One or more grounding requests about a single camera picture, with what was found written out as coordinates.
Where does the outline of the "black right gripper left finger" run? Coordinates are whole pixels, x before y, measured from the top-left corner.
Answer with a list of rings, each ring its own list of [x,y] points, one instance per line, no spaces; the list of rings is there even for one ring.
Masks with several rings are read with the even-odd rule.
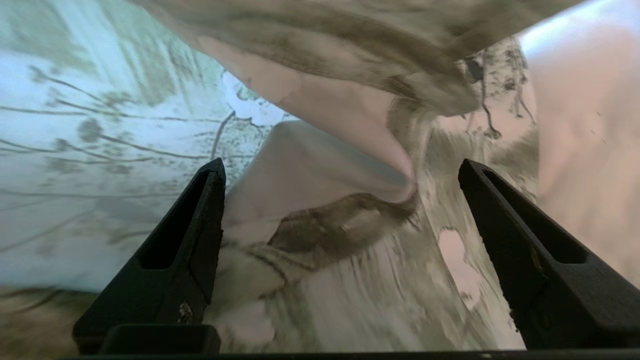
[[[80,354],[218,354],[203,318],[223,239],[226,169],[202,166],[170,210],[75,322]]]

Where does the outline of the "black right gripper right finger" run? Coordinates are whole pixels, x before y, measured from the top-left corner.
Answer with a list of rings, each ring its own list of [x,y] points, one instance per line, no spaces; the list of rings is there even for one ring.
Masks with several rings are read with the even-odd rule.
[[[528,349],[639,348],[635,285],[488,166],[458,182]]]

